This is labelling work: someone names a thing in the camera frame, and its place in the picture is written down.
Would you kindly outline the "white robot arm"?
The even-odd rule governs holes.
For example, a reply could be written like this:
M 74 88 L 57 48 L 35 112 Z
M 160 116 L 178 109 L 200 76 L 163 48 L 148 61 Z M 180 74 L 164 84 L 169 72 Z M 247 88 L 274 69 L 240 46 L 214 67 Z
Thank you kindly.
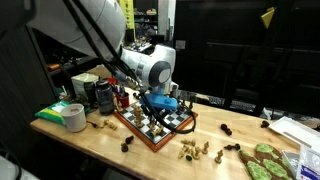
M 116 0 L 0 0 L 0 18 L 3 38 L 27 25 L 99 59 L 117 80 L 140 92 L 158 123 L 176 131 L 157 111 L 177 108 L 175 99 L 158 92 L 171 82 L 176 51 L 163 45 L 150 55 L 125 49 L 126 18 Z

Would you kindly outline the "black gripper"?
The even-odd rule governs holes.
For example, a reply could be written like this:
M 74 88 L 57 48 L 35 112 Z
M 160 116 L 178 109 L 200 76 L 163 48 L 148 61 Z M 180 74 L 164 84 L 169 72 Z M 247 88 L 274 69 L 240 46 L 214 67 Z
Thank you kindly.
M 155 108 L 154 110 L 151 110 L 148 108 L 146 110 L 146 115 L 149 119 L 149 122 L 151 119 L 155 120 L 156 125 L 163 125 L 168 126 L 168 123 L 165 121 L 166 116 L 171 113 L 171 110 L 168 109 L 161 109 L 161 108 Z

